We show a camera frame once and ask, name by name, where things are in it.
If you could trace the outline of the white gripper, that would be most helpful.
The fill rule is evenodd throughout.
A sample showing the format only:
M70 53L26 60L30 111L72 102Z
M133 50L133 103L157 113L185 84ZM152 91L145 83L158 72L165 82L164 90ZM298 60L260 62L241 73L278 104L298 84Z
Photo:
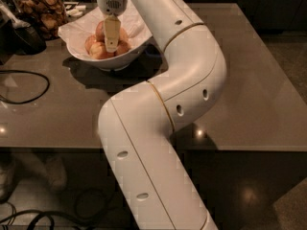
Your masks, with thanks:
M114 53L117 50L121 21L117 16L124 13L128 0L97 0L101 12L107 15L104 20L106 50Z

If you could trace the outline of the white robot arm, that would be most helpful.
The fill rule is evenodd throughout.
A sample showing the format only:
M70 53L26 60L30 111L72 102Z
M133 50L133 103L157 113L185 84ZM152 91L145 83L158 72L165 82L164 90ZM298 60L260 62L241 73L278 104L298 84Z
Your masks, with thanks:
M104 13L125 0L97 0ZM169 137L208 111L226 79L222 50L183 0L130 0L168 69L103 105L99 135L140 230L218 230Z

